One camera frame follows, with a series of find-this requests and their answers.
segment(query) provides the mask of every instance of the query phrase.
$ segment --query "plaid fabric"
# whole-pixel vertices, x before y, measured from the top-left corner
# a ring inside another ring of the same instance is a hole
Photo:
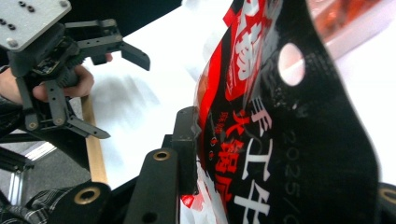
[[[1,224],[45,224],[56,204],[73,188],[49,189],[39,192],[25,206],[7,205],[0,208]]]

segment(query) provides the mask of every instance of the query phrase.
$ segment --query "robotic claw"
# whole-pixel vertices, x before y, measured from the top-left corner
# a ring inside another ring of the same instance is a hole
[[[120,50],[124,59],[149,70],[148,55],[122,41],[114,20],[60,24],[57,21],[71,10],[65,0],[4,0],[0,6],[0,45],[8,49],[17,78],[26,129],[62,128],[84,137],[108,138],[107,132],[76,117],[62,88],[77,84],[74,67],[87,57],[94,64],[106,63],[107,53]],[[47,87],[48,103],[33,97],[33,87],[40,83]]]

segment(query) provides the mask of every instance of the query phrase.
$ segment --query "gray floor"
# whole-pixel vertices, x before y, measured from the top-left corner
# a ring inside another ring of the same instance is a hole
[[[80,117],[79,101],[72,101],[75,112]],[[0,146],[25,155],[27,152],[38,149],[45,142],[0,144]],[[0,170],[0,190],[8,196],[12,186],[12,173]],[[91,179],[90,173],[78,166],[59,149],[37,159],[33,169],[22,172],[21,204],[28,202],[39,191],[71,187]]]

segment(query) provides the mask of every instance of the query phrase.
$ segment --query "oval hole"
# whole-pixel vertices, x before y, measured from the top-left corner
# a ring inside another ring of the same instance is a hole
[[[304,79],[305,59],[297,46],[291,43],[283,46],[277,69],[282,80],[289,86],[296,86]]]

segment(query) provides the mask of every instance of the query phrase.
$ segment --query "metal plate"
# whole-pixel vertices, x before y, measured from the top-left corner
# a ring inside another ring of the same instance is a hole
[[[1,0],[0,45],[19,52],[70,10],[67,0]]]

